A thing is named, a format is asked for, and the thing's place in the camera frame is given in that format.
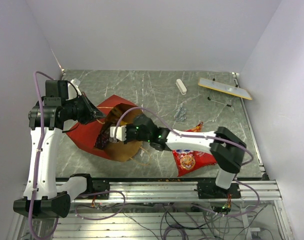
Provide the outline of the silver foil snack packet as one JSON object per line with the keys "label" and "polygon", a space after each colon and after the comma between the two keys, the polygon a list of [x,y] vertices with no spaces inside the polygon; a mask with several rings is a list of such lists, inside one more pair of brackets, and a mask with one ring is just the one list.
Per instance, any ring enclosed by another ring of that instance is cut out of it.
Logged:
{"label": "silver foil snack packet", "polygon": [[187,114],[187,109],[183,105],[180,105],[174,115],[174,120],[176,122],[183,122],[187,118],[186,114]]}

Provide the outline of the red paper bag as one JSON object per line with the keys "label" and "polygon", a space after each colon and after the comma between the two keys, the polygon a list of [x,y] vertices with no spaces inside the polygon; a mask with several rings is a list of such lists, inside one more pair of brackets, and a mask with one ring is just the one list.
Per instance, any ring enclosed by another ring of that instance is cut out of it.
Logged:
{"label": "red paper bag", "polygon": [[106,115],[105,118],[83,125],[75,124],[66,134],[81,150],[116,162],[132,160],[139,151],[144,151],[141,141],[129,143],[111,142],[110,127],[114,127],[127,110],[136,105],[120,96],[112,95],[97,108]]}

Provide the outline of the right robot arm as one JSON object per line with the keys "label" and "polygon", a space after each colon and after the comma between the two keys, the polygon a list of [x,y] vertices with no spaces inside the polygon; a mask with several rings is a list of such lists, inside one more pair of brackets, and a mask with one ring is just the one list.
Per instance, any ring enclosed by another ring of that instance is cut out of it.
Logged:
{"label": "right robot arm", "polygon": [[157,151],[189,150],[214,157],[219,170],[212,186],[218,198],[230,192],[230,186],[240,172],[247,145],[226,127],[209,132],[179,131],[158,127],[145,114],[136,116],[133,123],[110,130],[110,136],[124,144],[132,141],[148,142]]}

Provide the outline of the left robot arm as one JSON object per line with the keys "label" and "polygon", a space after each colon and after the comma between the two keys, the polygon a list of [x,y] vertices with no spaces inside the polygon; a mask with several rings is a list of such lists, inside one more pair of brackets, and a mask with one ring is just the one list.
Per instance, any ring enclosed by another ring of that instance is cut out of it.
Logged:
{"label": "left robot arm", "polygon": [[46,80],[45,96],[28,113],[31,135],[31,160],[26,188],[13,203],[14,212],[35,219],[65,218],[71,202],[78,196],[94,193],[91,175],[76,173],[61,186],[56,184],[56,166],[64,124],[73,120],[87,125],[105,114],[79,90],[77,79]]}

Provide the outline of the red snack bag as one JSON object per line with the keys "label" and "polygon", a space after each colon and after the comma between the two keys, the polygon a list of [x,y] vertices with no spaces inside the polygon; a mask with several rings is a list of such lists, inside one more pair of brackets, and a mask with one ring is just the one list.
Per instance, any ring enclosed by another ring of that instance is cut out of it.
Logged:
{"label": "red snack bag", "polygon": [[202,167],[217,164],[215,158],[206,152],[177,149],[172,151],[172,155],[178,170],[178,177],[182,177]]}

